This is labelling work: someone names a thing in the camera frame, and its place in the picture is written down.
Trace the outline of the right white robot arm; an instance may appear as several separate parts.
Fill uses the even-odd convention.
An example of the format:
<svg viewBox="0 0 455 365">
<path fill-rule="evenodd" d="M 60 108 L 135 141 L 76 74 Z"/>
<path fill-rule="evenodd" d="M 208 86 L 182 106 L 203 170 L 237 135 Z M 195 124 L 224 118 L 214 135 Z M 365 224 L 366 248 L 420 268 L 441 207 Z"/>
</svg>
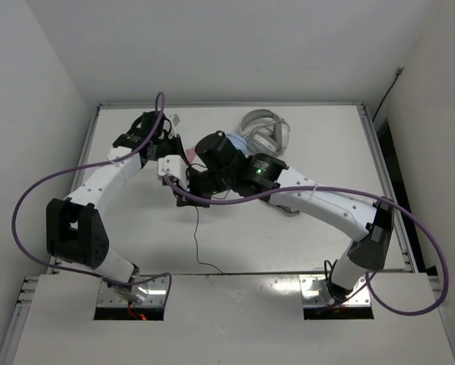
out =
<svg viewBox="0 0 455 365">
<path fill-rule="evenodd" d="M 168 176 L 186 191 L 177 203 L 208 207 L 211 197 L 232 190 L 275 206 L 305 213 L 347 235 L 351 242 L 332 265 L 326 287 L 342 302 L 360 277 L 383 269 L 393 232 L 393 207 L 367 202 L 318 186 L 284 161 L 268 154 L 245 155 L 223 132 L 204 137 L 195 147 L 205 168 L 196 170 L 178 158 Z"/>
</svg>

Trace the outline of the pink blue cat-ear headphones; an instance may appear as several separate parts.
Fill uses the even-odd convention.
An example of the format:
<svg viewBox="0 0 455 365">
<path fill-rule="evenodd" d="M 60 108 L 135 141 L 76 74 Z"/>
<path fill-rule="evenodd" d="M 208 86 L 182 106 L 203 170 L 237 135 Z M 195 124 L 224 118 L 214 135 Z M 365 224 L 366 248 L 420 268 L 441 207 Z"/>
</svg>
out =
<svg viewBox="0 0 455 365">
<path fill-rule="evenodd" d="M 241 151 L 245 156 L 248 155 L 247 141 L 243 136 L 238 134 L 227 134 L 226 137 L 237 150 Z M 186 149 L 186 157 L 190 163 L 196 159 L 196 156 L 197 153 L 195 152 L 194 147 Z"/>
</svg>

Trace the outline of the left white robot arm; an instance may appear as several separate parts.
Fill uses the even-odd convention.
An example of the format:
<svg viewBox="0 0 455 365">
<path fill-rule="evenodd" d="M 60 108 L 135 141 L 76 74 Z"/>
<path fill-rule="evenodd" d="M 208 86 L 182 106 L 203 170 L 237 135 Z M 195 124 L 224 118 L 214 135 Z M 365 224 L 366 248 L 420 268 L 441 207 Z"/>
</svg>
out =
<svg viewBox="0 0 455 365">
<path fill-rule="evenodd" d="M 160 111 L 142 113 L 113 142 L 103 165 L 66 198 L 54 198 L 46 207 L 48 253 L 110 279 L 108 286 L 118 297 L 137 305 L 146 302 L 148 285 L 140 282 L 136 265 L 111 249 L 101 215 L 149 161 L 157 162 L 160 178 L 169 176 L 188 186 L 188 160 L 180 136 L 164 128 L 168 121 Z"/>
</svg>

